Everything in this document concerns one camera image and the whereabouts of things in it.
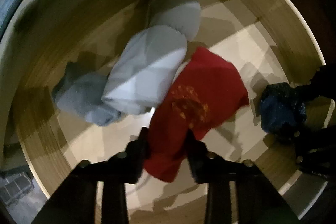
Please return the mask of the grey blue small underwear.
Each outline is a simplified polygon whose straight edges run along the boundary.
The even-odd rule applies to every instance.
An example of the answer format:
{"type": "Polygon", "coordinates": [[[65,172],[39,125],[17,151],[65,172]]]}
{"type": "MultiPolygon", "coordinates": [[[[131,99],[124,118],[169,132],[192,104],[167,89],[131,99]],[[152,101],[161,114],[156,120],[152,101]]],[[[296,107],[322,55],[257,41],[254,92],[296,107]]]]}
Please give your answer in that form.
{"type": "Polygon", "coordinates": [[[61,111],[98,126],[107,126],[121,120],[124,114],[102,101],[106,82],[105,75],[84,73],[78,63],[69,62],[51,96],[61,111]]]}

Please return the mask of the white grey underwear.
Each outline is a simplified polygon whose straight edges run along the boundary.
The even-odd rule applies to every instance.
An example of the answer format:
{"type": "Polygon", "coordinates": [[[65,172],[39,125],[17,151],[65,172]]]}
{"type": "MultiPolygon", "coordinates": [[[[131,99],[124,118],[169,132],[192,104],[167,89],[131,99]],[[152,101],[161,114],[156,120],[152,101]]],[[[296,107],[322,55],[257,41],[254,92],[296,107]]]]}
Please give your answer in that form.
{"type": "Polygon", "coordinates": [[[187,39],[169,26],[135,34],[110,71],[102,101],[116,110],[140,115],[165,98],[185,58],[187,39]]]}

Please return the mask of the red underwear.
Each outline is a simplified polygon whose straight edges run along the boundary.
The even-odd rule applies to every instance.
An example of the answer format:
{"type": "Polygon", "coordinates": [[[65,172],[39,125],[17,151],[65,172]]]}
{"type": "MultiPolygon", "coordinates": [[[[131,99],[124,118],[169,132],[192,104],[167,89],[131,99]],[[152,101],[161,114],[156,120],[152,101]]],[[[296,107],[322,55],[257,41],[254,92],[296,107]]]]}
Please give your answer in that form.
{"type": "Polygon", "coordinates": [[[151,155],[144,169],[156,179],[173,182],[186,157],[188,130],[201,140],[247,105],[248,92],[236,67],[198,47],[150,120],[151,155]]]}

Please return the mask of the navy blue patterned underwear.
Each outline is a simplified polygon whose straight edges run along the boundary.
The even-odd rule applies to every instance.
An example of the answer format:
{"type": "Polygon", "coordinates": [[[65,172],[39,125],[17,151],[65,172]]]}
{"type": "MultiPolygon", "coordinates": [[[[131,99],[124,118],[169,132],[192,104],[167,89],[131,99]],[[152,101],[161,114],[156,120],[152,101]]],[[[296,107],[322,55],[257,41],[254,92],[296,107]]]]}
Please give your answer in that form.
{"type": "Polygon", "coordinates": [[[278,136],[293,135],[307,119],[306,105],[288,83],[267,85],[259,101],[261,127],[278,136]]]}

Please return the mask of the wooden drawer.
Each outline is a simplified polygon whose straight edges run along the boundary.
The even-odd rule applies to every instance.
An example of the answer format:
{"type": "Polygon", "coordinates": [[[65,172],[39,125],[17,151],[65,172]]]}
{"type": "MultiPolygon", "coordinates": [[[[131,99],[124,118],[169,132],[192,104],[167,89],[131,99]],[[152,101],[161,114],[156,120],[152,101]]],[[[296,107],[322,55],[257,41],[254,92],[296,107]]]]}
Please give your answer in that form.
{"type": "MultiPolygon", "coordinates": [[[[47,201],[80,161],[107,161],[143,127],[149,131],[160,104],[98,126],[61,111],[51,93],[69,62],[108,80],[128,41],[150,27],[150,1],[23,0],[1,36],[1,129],[12,127],[18,135],[47,201]]],[[[187,40],[173,82],[203,47],[236,67],[249,98],[249,105],[199,141],[224,160],[253,161],[301,222],[328,185],[326,171],[314,160],[318,140],[311,137],[326,131],[334,110],[334,101],[319,90],[317,77],[326,65],[320,47],[291,0],[199,3],[199,31],[187,40]],[[268,134],[261,127],[261,94],[276,83],[288,83],[306,105],[305,124],[293,135],[268,134]]],[[[173,182],[143,167],[138,182],[125,186],[128,223],[205,223],[207,191],[207,184],[194,181],[187,156],[173,182]]]]}

